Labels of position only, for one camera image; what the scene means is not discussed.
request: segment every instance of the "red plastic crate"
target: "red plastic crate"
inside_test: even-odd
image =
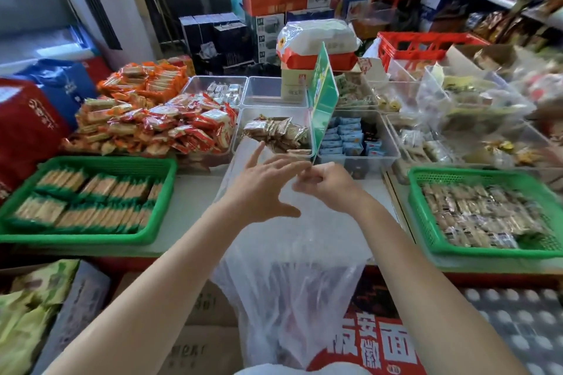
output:
[[[488,45],[489,42],[469,33],[412,33],[379,32],[379,58],[385,71],[391,59],[439,61],[451,45]],[[399,50],[399,44],[406,43],[406,50]]]

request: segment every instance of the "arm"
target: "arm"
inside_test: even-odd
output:
[[[236,235],[252,222],[301,215],[281,203],[279,193],[311,163],[276,156],[257,165],[263,149],[261,144],[221,200],[82,331],[45,375],[159,371],[201,288]]]
[[[356,220],[428,373],[528,373],[491,325],[342,166],[314,166],[293,187]]]

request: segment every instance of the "basket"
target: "basket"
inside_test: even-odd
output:
[[[535,178],[509,171],[412,167],[408,173],[411,181],[409,203],[413,209],[422,238],[432,253],[463,256],[489,256],[501,258],[548,259],[563,257],[563,208],[553,193]],[[521,191],[541,205],[544,221],[553,231],[532,249],[464,248],[449,244],[438,227],[430,207],[422,194],[420,184],[498,184],[507,189]]]
[[[50,171],[59,166],[84,168],[89,173],[108,173],[145,178],[150,176],[163,180],[162,190],[152,210],[146,227],[135,234],[57,234],[45,229],[40,234],[12,226],[7,220],[30,196],[35,185]],[[149,244],[158,235],[158,229],[166,214],[172,192],[177,165],[172,159],[149,159],[144,157],[110,156],[60,156],[39,165],[39,169],[25,180],[10,198],[0,207],[0,243],[82,245],[82,244]]]
[[[381,39],[379,43],[379,58],[385,71],[389,68],[391,59],[409,61],[428,60],[440,61],[445,57],[451,45],[488,45],[489,42],[470,35],[469,33],[414,33],[414,32],[386,32],[377,33]],[[410,63],[405,66],[409,71]]]

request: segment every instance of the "green plastic basket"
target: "green plastic basket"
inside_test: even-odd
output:
[[[563,257],[563,208],[544,184],[525,174],[508,171],[479,169],[456,169],[434,167],[412,167],[408,173],[411,181],[409,203],[420,227],[426,246],[432,253],[448,253],[463,256],[489,256],[502,258],[548,259]],[[541,205],[544,221],[553,231],[534,248],[495,249],[464,248],[447,242],[442,234],[426,198],[421,184],[498,184],[507,189],[520,191],[527,198]]]
[[[84,168],[89,173],[132,176],[134,178],[156,178],[163,180],[162,190],[152,210],[149,222],[135,234],[57,234],[45,229],[40,233],[27,233],[12,226],[7,219],[33,193],[35,185],[43,175],[60,166]],[[149,244],[158,235],[158,229],[166,214],[172,192],[177,164],[172,159],[149,159],[144,157],[110,156],[61,156],[49,159],[25,180],[10,198],[0,207],[0,243],[82,245],[82,244]]]

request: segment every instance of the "blue snack packet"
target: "blue snack packet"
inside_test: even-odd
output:
[[[345,143],[362,143],[364,134],[362,132],[354,131],[346,135],[341,135],[340,139]]]
[[[362,144],[359,143],[342,143],[342,148],[347,156],[359,156],[364,150]]]
[[[342,147],[342,141],[325,141],[320,142],[320,148],[336,148]]]
[[[340,141],[340,135],[338,135],[338,134],[326,134],[323,137],[323,141]]]
[[[342,147],[336,148],[321,148],[319,154],[342,154]]]
[[[361,117],[341,117],[340,124],[341,125],[355,125],[356,123],[360,123],[362,120]]]
[[[333,128],[338,126],[338,120],[340,120],[339,117],[331,117],[330,120],[328,121],[328,128]]]
[[[383,150],[370,149],[370,150],[367,150],[367,152],[368,152],[369,157],[382,157],[382,156],[387,155],[387,153]]]
[[[381,145],[383,143],[381,141],[366,141],[365,142],[365,149],[366,150],[379,150],[381,149]]]
[[[344,134],[349,134],[350,132],[353,131],[361,131],[361,130],[362,130],[362,126],[360,125],[360,123],[353,123],[351,125],[340,125],[338,127],[338,134],[344,135]]]

